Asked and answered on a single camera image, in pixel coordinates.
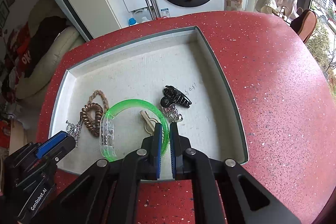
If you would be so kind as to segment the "black hair claw clip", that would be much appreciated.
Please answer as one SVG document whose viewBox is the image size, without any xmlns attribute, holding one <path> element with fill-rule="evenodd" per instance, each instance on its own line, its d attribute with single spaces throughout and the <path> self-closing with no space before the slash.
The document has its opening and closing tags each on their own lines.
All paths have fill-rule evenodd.
<svg viewBox="0 0 336 224">
<path fill-rule="evenodd" d="M 160 100 L 162 107 L 170 107 L 173 104 L 179 104 L 189 108 L 192 102 L 180 90 L 171 85 L 166 85 L 163 89 L 163 97 Z"/>
</svg>

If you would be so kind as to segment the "black garment on sofa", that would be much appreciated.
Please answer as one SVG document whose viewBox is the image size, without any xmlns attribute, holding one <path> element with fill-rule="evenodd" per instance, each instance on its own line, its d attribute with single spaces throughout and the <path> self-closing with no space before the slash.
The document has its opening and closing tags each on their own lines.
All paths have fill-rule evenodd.
<svg viewBox="0 0 336 224">
<path fill-rule="evenodd" d="M 31 39 L 23 57 L 27 61 L 24 78 L 29 78 L 34 68 L 52 46 L 54 40 L 68 27 L 67 19 L 60 16 L 44 18 Z"/>
</svg>

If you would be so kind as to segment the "silver pink charm brooch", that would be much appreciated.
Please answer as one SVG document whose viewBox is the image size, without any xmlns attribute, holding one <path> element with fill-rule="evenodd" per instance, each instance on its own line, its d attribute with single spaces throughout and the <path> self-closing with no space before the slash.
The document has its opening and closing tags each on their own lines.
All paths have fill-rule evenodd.
<svg viewBox="0 0 336 224">
<path fill-rule="evenodd" d="M 183 121 L 183 116 L 178 112 L 175 104 L 170 105 L 169 107 L 161 106 L 162 114 L 168 119 L 169 122 L 181 122 Z"/>
</svg>

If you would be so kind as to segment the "brown wooden chair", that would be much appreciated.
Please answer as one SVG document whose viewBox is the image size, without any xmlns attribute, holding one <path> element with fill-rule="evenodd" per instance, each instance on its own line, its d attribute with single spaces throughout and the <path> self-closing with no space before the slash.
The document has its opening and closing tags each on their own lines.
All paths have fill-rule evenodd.
<svg viewBox="0 0 336 224">
<path fill-rule="evenodd" d="M 299 17 L 291 21 L 290 27 L 305 44 L 311 37 L 316 24 L 317 16 L 315 12 L 310 9 L 306 9 Z"/>
</svg>

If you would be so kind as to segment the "green translucent bangle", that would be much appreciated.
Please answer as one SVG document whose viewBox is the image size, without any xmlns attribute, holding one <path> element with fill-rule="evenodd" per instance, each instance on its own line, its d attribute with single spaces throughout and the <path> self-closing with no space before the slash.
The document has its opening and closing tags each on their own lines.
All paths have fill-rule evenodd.
<svg viewBox="0 0 336 224">
<path fill-rule="evenodd" d="M 129 152 L 141 144 L 141 139 L 145 136 L 143 119 L 138 113 L 141 110 L 153 114 L 162 125 L 161 156 L 165 155 L 170 137 L 165 116 L 147 101 L 129 99 L 113 105 L 101 120 L 99 147 L 102 156 L 108 161 L 120 159 L 122 153 Z"/>
</svg>

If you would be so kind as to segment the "cream sofa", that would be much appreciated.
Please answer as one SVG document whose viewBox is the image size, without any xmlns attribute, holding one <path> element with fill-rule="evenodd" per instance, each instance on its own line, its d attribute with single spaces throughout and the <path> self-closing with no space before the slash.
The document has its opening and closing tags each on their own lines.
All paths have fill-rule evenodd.
<svg viewBox="0 0 336 224">
<path fill-rule="evenodd" d="M 47 53 L 41 58 L 29 78 L 24 78 L 27 61 L 23 57 L 41 21 L 50 16 L 66 18 L 55 0 L 38 0 L 29 13 L 28 20 L 19 29 L 15 46 L 17 54 L 17 83 L 14 88 L 15 101 L 25 106 L 40 108 L 48 86 L 63 56 L 85 43 L 78 30 L 67 19 L 68 27 L 54 40 Z"/>
</svg>

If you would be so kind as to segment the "blue cap detergent bottle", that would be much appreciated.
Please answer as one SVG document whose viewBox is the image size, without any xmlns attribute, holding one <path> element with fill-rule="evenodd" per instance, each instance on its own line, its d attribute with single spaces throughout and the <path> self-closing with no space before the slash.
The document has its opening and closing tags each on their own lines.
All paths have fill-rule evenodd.
<svg viewBox="0 0 336 224">
<path fill-rule="evenodd" d="M 128 23 L 129 23 L 129 26 L 133 26 L 133 25 L 138 24 L 138 22 L 137 22 L 134 18 L 130 18 L 130 19 L 128 20 Z"/>
</svg>

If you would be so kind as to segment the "gold hair clip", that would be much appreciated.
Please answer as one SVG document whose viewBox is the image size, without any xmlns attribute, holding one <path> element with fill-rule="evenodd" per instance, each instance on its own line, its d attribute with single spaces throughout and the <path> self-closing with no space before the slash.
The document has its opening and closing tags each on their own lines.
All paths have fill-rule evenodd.
<svg viewBox="0 0 336 224">
<path fill-rule="evenodd" d="M 150 116 L 147 114 L 145 110 L 141 110 L 139 113 L 144 119 L 143 126 L 144 126 L 145 131 L 150 135 L 154 135 L 155 125 L 158 123 L 158 121 L 155 118 L 150 118 Z"/>
</svg>

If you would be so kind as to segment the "grey jewelry tray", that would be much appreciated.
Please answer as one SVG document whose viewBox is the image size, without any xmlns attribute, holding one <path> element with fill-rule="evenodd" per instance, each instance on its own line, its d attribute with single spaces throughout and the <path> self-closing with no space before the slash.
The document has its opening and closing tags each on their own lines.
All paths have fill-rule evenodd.
<svg viewBox="0 0 336 224">
<path fill-rule="evenodd" d="M 95 90 L 109 104 L 128 99 L 155 106 L 171 85 L 191 101 L 178 106 L 180 135 L 209 158 L 249 160 L 245 132 L 234 95 L 217 58 L 198 27 L 178 28 L 135 39 L 105 50 L 68 68 L 52 112 L 49 136 L 79 120 Z"/>
</svg>

